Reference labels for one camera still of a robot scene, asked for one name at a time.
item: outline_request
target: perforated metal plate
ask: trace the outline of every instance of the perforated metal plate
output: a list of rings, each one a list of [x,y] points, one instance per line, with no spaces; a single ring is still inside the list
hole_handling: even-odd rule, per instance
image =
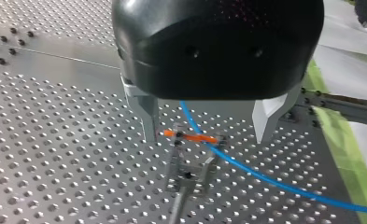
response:
[[[0,25],[31,28],[51,38],[114,45],[110,0],[0,0]]]
[[[185,122],[161,107],[162,126]],[[280,127],[257,145],[244,120],[194,113],[202,128],[230,136],[226,152],[285,183],[335,191],[309,133]],[[164,193],[169,144],[142,140],[138,118],[116,94],[0,73],[0,223],[167,223],[174,195]],[[206,148],[186,144],[187,162]],[[219,165],[208,197],[187,205],[183,223],[349,223],[341,210]]]

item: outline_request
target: blue tube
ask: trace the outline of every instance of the blue tube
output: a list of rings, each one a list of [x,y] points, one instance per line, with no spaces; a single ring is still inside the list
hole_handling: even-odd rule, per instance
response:
[[[195,122],[195,120],[192,118],[191,113],[189,111],[189,109],[186,106],[186,103],[184,101],[180,101],[180,105],[182,107],[183,113],[185,114],[190,126],[192,127],[192,129],[196,132],[196,133],[202,133],[200,127],[198,127],[197,123]],[[341,202],[341,201],[337,201],[334,199],[330,199],[330,198],[326,198],[302,189],[297,189],[294,188],[293,186],[289,186],[286,184],[283,184],[281,182],[278,182],[266,175],[263,175],[259,172],[256,172],[255,170],[245,166],[243,163],[241,163],[240,161],[236,161],[235,159],[229,157],[228,155],[224,154],[223,152],[219,151],[217,148],[215,148],[213,145],[206,143],[206,146],[210,148],[210,150],[212,152],[214,152],[216,155],[218,155],[220,158],[222,158],[223,160],[227,161],[228,163],[231,163],[232,165],[238,167],[239,169],[252,174],[254,177],[258,178],[259,180],[265,181],[269,184],[272,184],[274,186],[277,186],[281,189],[284,189],[286,191],[289,191],[291,193],[294,194],[299,194],[301,196],[304,196],[306,198],[309,199],[313,199],[316,200],[320,203],[326,203],[335,207],[340,207],[340,208],[345,208],[347,210],[351,210],[351,211],[356,211],[356,212],[362,212],[362,213],[367,213],[367,207],[366,206],[361,206],[358,204],[353,204],[353,203],[345,203],[345,202]]]

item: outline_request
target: metal rod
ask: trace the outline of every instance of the metal rod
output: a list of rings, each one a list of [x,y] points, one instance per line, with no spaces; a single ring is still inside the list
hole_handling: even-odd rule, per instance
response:
[[[169,224],[180,224],[181,214],[187,199],[189,198],[189,188],[182,187],[179,194],[175,198],[174,206],[172,207],[172,215],[169,218]]]

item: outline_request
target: clamp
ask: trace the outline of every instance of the clamp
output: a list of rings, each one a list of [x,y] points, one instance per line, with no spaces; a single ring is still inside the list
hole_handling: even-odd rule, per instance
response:
[[[219,161],[219,157],[215,153],[208,151],[203,167],[184,164],[181,141],[188,139],[188,135],[184,134],[182,130],[183,128],[180,124],[175,124],[174,146],[170,161],[166,167],[165,191],[178,193],[173,205],[169,224],[180,223],[179,220],[185,203],[190,196],[201,198],[207,194],[209,183],[217,171],[217,163]],[[223,150],[227,144],[226,137],[218,134],[217,140],[216,148]]]

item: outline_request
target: green surface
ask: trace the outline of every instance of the green surface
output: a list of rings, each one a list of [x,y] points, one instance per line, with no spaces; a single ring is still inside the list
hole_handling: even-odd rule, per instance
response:
[[[303,80],[303,87],[308,91],[321,91],[324,93],[329,93],[329,90],[323,81],[320,69],[314,60],[311,60],[308,65],[307,74]]]
[[[348,2],[352,6],[355,6],[355,0],[344,0],[345,2]]]
[[[339,112],[315,108],[334,161],[353,203],[367,206],[367,165],[348,121]],[[358,213],[367,224],[367,214]]]

